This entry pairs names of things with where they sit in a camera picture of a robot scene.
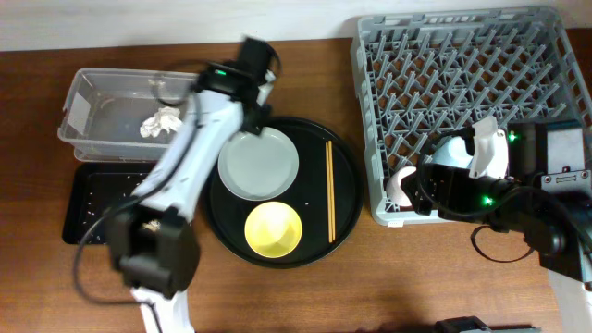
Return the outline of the yellow bowl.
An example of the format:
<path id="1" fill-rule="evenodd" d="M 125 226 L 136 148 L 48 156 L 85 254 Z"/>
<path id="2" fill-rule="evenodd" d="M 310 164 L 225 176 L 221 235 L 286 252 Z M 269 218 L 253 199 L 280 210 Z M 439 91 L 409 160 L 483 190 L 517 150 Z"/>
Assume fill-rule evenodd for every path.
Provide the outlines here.
<path id="1" fill-rule="evenodd" d="M 244 236 L 249 247 L 264 258 L 277 259 L 292 253 L 302 238 L 302 221 L 288 204 L 267 202 L 248 214 Z"/>

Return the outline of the pink cup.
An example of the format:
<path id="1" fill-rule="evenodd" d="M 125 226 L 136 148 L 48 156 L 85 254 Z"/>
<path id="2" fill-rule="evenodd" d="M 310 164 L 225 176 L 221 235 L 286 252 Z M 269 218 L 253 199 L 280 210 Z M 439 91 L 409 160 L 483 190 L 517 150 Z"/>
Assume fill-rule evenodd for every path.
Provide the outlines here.
<path id="1" fill-rule="evenodd" d="M 415 166 L 405 166 L 397 171 L 388 181 L 386 186 L 386 193 L 388 198 L 400 207 L 410 207 L 412 205 L 410 199 L 405 194 L 401 187 L 401 181 L 412 175 L 416 171 Z"/>

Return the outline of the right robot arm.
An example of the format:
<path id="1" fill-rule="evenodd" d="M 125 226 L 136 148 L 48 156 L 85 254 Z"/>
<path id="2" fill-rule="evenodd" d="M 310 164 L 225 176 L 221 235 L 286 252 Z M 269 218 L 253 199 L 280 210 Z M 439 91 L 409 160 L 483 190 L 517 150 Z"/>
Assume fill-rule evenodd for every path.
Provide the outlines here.
<path id="1" fill-rule="evenodd" d="M 591 171 L 580 123 L 530 119 L 500 129 L 485 117 L 442 136 L 462 139 L 472 161 L 441 164 L 428 152 L 439 139 L 429 140 L 401 179 L 415 213 L 522 233 L 549 272 L 563 330 L 590 331 Z"/>

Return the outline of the blue cup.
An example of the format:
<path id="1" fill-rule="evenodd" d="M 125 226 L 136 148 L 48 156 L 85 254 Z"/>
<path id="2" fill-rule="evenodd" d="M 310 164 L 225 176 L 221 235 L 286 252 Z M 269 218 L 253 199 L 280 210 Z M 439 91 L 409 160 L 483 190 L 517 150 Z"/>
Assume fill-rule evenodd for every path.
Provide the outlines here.
<path id="1" fill-rule="evenodd" d="M 470 167 L 473 157 L 466 151 L 464 139 L 461 137 L 450 138 L 432 155 L 434 164 L 448 167 L 467 169 Z"/>

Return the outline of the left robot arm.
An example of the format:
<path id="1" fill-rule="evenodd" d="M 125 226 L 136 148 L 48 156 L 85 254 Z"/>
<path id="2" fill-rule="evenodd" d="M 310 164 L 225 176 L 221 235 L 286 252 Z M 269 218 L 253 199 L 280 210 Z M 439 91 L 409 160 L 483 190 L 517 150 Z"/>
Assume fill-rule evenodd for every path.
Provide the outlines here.
<path id="1" fill-rule="evenodd" d="M 187 289 L 200 261 L 191 222 L 223 145 L 261 132 L 281 62 L 273 47 L 246 38 L 238 56 L 210 62 L 191 83 L 183 124 L 129 201 L 105 213 L 112 267 L 131 288 L 149 332 L 191 332 Z"/>

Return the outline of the white tissue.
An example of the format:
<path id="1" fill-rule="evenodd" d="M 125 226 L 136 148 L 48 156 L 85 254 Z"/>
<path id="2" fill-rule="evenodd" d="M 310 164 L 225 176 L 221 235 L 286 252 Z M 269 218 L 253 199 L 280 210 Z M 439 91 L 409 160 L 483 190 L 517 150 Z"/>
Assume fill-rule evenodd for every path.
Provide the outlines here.
<path id="1" fill-rule="evenodd" d="M 175 107 L 165 106 L 159 108 L 151 117 L 145 119 L 140 127 L 140 135 L 143 138 L 159 136 L 164 130 L 167 134 L 177 132 L 183 122 L 179 118 L 180 110 Z"/>

